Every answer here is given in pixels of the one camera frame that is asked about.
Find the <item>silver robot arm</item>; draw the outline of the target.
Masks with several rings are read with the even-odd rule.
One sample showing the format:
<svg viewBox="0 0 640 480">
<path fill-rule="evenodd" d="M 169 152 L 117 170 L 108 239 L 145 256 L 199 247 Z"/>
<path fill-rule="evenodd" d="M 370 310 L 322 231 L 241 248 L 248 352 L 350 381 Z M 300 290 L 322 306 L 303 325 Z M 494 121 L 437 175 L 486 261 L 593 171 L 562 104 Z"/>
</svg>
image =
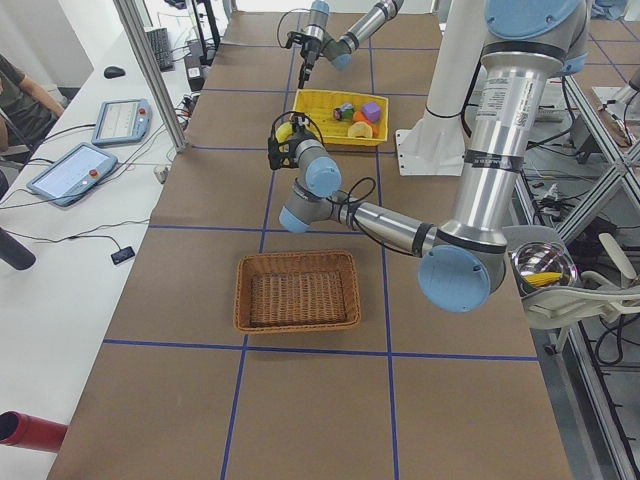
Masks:
<svg viewBox="0 0 640 480">
<path fill-rule="evenodd" d="M 272 169 L 298 174 L 281 225 L 302 233 L 333 220 L 388 247 L 418 257 L 424 295 L 451 312 L 481 306 L 502 283 L 506 239 L 502 217 L 521 172 L 530 130 L 548 79 L 579 71 L 586 56 L 587 1 L 490 1 L 479 60 L 487 72 L 476 124 L 463 156 L 452 218 L 436 226 L 352 197 L 304 113 L 288 111 L 272 124 Z"/>
<path fill-rule="evenodd" d="M 309 10 L 307 25 L 301 31 L 290 31 L 285 44 L 286 48 L 291 48 L 294 44 L 301 47 L 298 88 L 304 88 L 320 58 L 325 58 L 338 71 L 346 69 L 360 46 L 385 23 L 394 19 L 403 4 L 402 0 L 378 1 L 339 39 L 334 39 L 326 30 L 330 15 L 328 3 L 314 1 Z"/>
</svg>

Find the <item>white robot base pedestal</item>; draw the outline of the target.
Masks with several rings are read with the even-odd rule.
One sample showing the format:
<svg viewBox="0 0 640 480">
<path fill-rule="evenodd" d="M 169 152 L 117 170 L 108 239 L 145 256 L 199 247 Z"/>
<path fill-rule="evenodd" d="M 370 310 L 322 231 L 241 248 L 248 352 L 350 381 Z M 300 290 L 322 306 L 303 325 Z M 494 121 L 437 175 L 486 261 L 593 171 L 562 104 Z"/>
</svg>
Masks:
<svg viewBox="0 0 640 480">
<path fill-rule="evenodd" d="M 396 132 L 402 176 L 458 176 L 465 153 L 462 110 L 487 34 L 485 3 L 453 1 L 423 117 Z"/>
</svg>

